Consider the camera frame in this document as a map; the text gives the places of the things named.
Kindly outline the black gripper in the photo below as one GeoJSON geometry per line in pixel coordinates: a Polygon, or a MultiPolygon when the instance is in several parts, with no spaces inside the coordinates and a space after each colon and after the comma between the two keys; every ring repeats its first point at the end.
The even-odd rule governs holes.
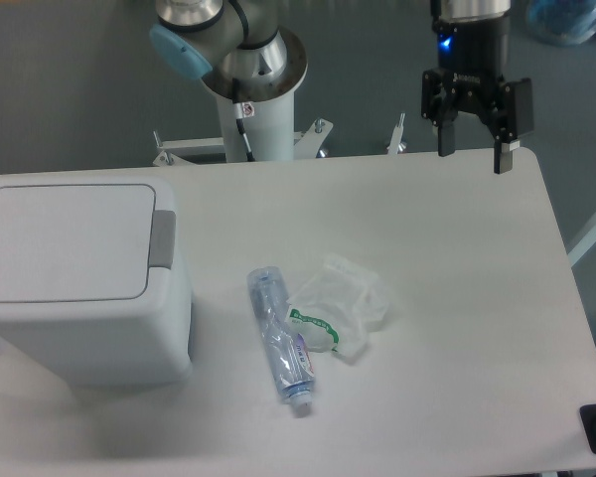
{"type": "Polygon", "coordinates": [[[494,140],[495,174],[513,169],[514,151],[533,133],[531,79],[503,82],[510,10],[509,1],[432,1],[441,69],[422,74],[421,115],[437,130],[438,155],[456,150],[454,81],[482,104],[480,120],[494,140]]]}

